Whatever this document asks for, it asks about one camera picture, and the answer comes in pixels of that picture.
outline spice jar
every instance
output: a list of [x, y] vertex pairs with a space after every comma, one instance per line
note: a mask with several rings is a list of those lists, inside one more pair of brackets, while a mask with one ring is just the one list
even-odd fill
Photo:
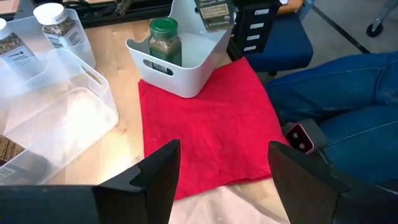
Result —
[[37, 66], [37, 58], [26, 46], [23, 40], [12, 32], [7, 22], [0, 18], [0, 58], [17, 72], [28, 73], [29, 78], [38, 74], [34, 67]]
[[0, 185], [38, 184], [48, 168], [46, 158], [0, 136]]
[[[175, 19], [153, 19], [149, 24], [149, 52], [154, 57], [182, 66], [182, 44], [177, 28], [178, 22]], [[152, 67], [171, 75], [171, 71], [164, 66], [153, 63]]]
[[43, 34], [57, 49], [69, 48], [85, 40], [80, 23], [69, 18], [61, 4], [43, 4], [33, 10], [33, 15], [43, 25]]

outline chair seat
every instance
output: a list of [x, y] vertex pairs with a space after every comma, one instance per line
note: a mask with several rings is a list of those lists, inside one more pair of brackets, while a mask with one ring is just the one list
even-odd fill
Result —
[[272, 26], [263, 53], [247, 55], [256, 72], [278, 72], [305, 68], [313, 49], [296, 13], [279, 16]]

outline white plastic bin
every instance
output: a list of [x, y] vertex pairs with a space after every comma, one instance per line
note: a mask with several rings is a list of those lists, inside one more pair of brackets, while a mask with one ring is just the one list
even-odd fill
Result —
[[[96, 62], [93, 51], [76, 11], [73, 9], [66, 9], [65, 11], [68, 17], [76, 20], [76, 23], [83, 30], [82, 33], [85, 36], [85, 41], [83, 43], [70, 47], [68, 50], [80, 57], [89, 66], [95, 68]], [[42, 25], [37, 22], [34, 16], [10, 21], [7, 25], [25, 42], [33, 53], [43, 54], [54, 49], [50, 41], [43, 35]]]
[[39, 60], [44, 71], [30, 79], [0, 66], [3, 135], [26, 149], [1, 166], [0, 185], [45, 182], [118, 122], [109, 84], [93, 68], [65, 49]]
[[[223, 58], [231, 35], [230, 30], [207, 32], [195, 8], [194, 0], [174, 0], [169, 15], [178, 22], [182, 67], [149, 55], [149, 37], [141, 43], [126, 41], [143, 80], [184, 98], [194, 97], [200, 92]], [[173, 75], [154, 70], [152, 63], [167, 67]]]

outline person's leg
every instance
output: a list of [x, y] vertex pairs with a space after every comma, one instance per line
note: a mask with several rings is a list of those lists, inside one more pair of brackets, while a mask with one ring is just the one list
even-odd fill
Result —
[[323, 121], [365, 106], [398, 105], [398, 52], [339, 58], [269, 82], [278, 116]]
[[329, 142], [322, 153], [332, 167], [375, 184], [398, 180], [398, 107], [351, 111], [320, 128]]

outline red cloth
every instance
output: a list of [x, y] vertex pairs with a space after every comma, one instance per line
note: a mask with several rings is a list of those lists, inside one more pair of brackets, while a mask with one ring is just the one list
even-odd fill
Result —
[[269, 141], [286, 144], [264, 87], [245, 58], [213, 72], [184, 99], [139, 82], [144, 154], [181, 140], [175, 199], [271, 176]]

